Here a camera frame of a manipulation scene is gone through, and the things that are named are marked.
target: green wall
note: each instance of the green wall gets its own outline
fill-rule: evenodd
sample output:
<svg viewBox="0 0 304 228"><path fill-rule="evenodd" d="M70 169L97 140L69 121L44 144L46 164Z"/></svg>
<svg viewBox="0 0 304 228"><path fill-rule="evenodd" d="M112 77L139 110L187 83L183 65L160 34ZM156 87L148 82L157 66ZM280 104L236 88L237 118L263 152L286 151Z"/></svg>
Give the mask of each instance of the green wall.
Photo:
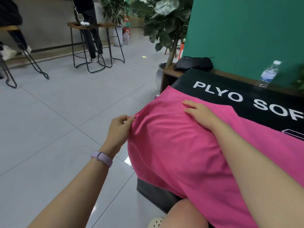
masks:
<svg viewBox="0 0 304 228"><path fill-rule="evenodd" d="M256 80L279 60L273 83L288 86L304 63L304 0L194 0L183 56Z"/></svg>

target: right hand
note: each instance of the right hand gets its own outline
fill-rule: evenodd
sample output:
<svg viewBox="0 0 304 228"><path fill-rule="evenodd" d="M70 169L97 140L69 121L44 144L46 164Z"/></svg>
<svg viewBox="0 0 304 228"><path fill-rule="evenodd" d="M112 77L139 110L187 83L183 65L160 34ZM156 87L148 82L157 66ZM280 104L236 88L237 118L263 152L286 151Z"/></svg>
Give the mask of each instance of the right hand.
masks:
<svg viewBox="0 0 304 228"><path fill-rule="evenodd" d="M221 119L217 117L207 106L196 103L193 101L184 100L182 102L185 106L190 108L184 109L184 111L193 116L194 119L203 127L212 130L214 124L221 122Z"/></svg>

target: white wall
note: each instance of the white wall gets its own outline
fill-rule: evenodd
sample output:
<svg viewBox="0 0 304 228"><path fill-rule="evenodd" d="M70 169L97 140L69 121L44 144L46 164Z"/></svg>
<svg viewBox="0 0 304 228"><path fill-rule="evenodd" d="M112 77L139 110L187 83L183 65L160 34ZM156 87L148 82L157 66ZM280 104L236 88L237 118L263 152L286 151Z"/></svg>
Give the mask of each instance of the white wall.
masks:
<svg viewBox="0 0 304 228"><path fill-rule="evenodd" d="M28 45L32 49L41 49L70 44L70 28L67 22L74 22L72 0L14 0L23 17L20 27ZM104 22L102 7L95 3L98 22ZM104 29L99 29L102 40L106 40ZM80 42L78 30L73 29L74 42ZM6 32L0 33L0 40L6 45L17 48Z"/></svg>

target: pink towel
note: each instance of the pink towel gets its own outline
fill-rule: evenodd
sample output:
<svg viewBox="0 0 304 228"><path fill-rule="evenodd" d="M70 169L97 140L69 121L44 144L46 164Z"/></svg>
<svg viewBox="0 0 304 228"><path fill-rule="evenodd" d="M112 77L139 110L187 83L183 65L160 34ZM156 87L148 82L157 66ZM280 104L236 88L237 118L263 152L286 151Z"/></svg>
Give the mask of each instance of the pink towel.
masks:
<svg viewBox="0 0 304 228"><path fill-rule="evenodd" d="M231 106L168 87L136 114L128 152L137 176L189 200L216 228L257 227L215 136L184 112L203 103L246 141L304 186L304 142L239 117Z"/></svg>

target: left hand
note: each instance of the left hand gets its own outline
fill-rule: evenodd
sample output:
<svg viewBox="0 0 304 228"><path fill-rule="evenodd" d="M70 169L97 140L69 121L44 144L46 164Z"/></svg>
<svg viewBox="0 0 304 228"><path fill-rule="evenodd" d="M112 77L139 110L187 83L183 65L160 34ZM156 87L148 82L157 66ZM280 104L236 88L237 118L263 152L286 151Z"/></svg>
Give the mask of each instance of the left hand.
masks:
<svg viewBox="0 0 304 228"><path fill-rule="evenodd" d="M101 147L101 152L111 152L110 156L114 157L119 152L121 146L127 141L134 120L134 116L130 117L128 115L114 118L111 122L107 139Z"/></svg>

